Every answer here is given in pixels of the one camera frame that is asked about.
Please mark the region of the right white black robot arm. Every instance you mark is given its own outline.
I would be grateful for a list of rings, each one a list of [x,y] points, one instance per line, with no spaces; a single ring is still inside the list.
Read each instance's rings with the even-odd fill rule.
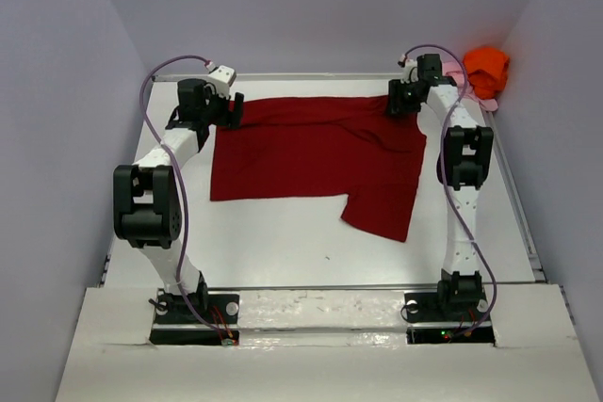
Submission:
[[[477,207],[489,175],[494,132],[481,126],[463,106],[463,93],[444,74],[438,54],[399,61],[401,78],[388,83],[385,114],[405,117],[427,106],[441,132],[436,176],[447,202],[447,243],[440,280],[433,292],[405,298],[402,318],[410,324],[455,323],[472,326],[486,300],[477,250]]]

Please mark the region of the dark red t shirt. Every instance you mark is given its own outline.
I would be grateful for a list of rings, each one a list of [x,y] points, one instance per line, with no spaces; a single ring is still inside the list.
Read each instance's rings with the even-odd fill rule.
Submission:
[[[344,195],[340,217],[405,242],[427,143],[415,113],[386,115],[386,96],[249,101],[216,133],[211,201]]]

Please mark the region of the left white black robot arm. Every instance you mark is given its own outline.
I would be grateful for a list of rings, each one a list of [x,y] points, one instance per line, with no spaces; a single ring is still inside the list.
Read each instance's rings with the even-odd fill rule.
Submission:
[[[164,297],[156,307],[197,322],[207,314],[209,294],[202,271],[187,257],[190,224],[182,168],[203,149],[211,127],[239,127],[244,96],[201,78],[179,81],[176,94],[164,131],[150,130],[155,146],[113,171],[113,228],[162,280]]]

